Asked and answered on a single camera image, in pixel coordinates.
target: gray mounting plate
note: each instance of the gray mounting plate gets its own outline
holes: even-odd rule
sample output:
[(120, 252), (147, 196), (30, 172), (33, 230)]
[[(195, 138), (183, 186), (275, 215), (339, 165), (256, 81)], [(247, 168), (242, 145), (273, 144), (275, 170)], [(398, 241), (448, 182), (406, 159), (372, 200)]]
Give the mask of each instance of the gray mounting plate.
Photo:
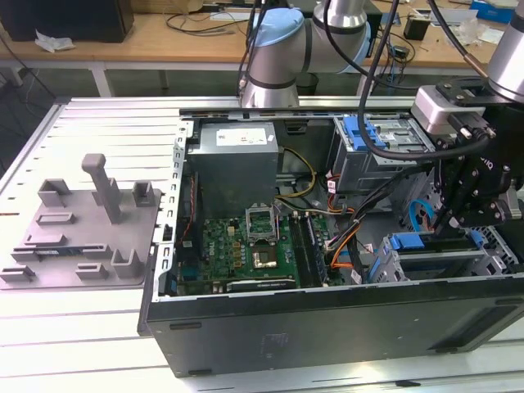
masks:
[[(120, 224), (111, 224), (102, 206), (97, 206), (93, 191), (71, 191), (62, 195), (65, 207), (49, 208), (42, 204), (22, 241), (29, 235), (49, 235), (62, 233), (67, 239), (66, 245), (82, 246), (87, 244), (107, 244), (111, 251), (119, 250), (122, 257), (129, 258), (131, 249), (140, 259), (139, 273), (132, 278), (119, 278), (111, 266), (111, 255), (104, 259), (87, 259), (75, 256), (40, 256), (40, 261), (19, 262), (28, 266), (35, 275), (29, 280), (4, 282), (0, 279), (0, 289), (43, 289), (75, 287), (133, 287), (142, 284), (145, 265), (149, 257), (151, 240), (155, 229), (156, 217), (160, 205), (161, 191), (155, 189), (155, 205), (136, 207), (132, 190), (120, 190)], [(72, 224), (40, 226), (36, 220), (41, 215), (73, 213)], [(76, 273), (77, 265), (82, 263), (102, 264), (107, 271), (106, 278), (81, 280)]]

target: metal slotted table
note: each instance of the metal slotted table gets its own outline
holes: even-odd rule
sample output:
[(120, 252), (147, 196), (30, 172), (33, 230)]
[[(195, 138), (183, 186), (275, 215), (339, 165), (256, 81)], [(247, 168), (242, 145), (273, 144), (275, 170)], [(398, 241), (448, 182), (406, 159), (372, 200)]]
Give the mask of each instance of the metal slotted table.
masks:
[[(355, 108), (355, 97), (315, 97), (306, 106)], [(373, 97), (370, 106), (407, 108), (412, 98)], [(0, 180), (0, 264), (38, 208), (45, 178), (93, 188), (79, 162), (107, 157), (108, 176), (122, 189), (150, 179), (169, 192), (180, 107), (237, 107), (233, 98), (74, 99), (54, 106)], [(524, 322), (460, 355), (177, 379), (155, 340), (136, 332), (142, 289), (0, 292), (0, 391), (314, 392), (524, 391)], [(419, 387), (397, 387), (413, 381)]]

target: ram slot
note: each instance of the ram slot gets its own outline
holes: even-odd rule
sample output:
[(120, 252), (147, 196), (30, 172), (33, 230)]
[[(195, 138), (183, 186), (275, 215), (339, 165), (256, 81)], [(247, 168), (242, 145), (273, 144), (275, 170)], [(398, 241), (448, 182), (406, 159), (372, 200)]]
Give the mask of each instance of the ram slot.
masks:
[(293, 251), (295, 252), (296, 269), (298, 270), (300, 287), (308, 288), (314, 285), (314, 275), (309, 267), (308, 257), (305, 253), (304, 239), (302, 238), (302, 231), (300, 230), (298, 220), (297, 217), (289, 216), (289, 231), (293, 242)]
[(326, 264), (324, 263), (324, 257), (320, 245), (317, 241), (317, 237), (314, 232), (313, 220), (310, 216), (305, 217), (305, 222), (307, 224), (309, 242), (312, 248), (312, 254), (314, 262), (317, 265), (316, 271), (320, 277), (320, 282), (324, 283), (328, 280), (328, 272), (326, 271)]
[(313, 227), (310, 227), (309, 224), (310, 217), (300, 217), (302, 243), (305, 250), (306, 261), (309, 266), (309, 271), (311, 272), (313, 287), (320, 287), (323, 283), (323, 280), (321, 279), (320, 272), (318, 271), (318, 244), (314, 235), (314, 231), (310, 231), (310, 229)]

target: motherboard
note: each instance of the motherboard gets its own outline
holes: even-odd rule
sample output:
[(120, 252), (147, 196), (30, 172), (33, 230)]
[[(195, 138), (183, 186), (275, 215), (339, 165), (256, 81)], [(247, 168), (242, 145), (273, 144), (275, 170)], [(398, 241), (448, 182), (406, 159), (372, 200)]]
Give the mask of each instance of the motherboard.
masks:
[(273, 207), (262, 208), (245, 217), (206, 219), (202, 231), (200, 261), (179, 266), (180, 296), (321, 287), (328, 280), (323, 216), (273, 215)]

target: floor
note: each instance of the floor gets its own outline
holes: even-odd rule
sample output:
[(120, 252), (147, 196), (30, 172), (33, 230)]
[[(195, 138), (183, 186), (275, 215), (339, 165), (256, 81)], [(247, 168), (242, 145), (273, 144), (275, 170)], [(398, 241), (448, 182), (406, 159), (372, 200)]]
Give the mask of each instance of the floor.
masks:
[[(93, 77), (87, 70), (39, 70), (38, 76), (58, 97), (97, 97), (98, 95)], [(169, 90), (162, 92), (158, 71), (109, 71), (115, 94), (121, 97), (150, 97), (163, 94), (234, 96), (236, 77), (237, 74), (232, 71), (168, 71)], [(27, 74), (21, 88), (6, 88), (0, 93), (0, 176), (16, 158), (27, 138), (53, 103), (38, 82), (32, 83), (33, 79), (31, 74)], [(408, 76), (404, 84), (430, 84), (439, 79), (440, 77), (437, 76)], [(353, 95), (358, 82), (358, 75), (320, 75), (316, 94)], [(388, 92), (385, 88), (378, 88), (375, 95), (388, 93), (407, 95), (409, 92)]]

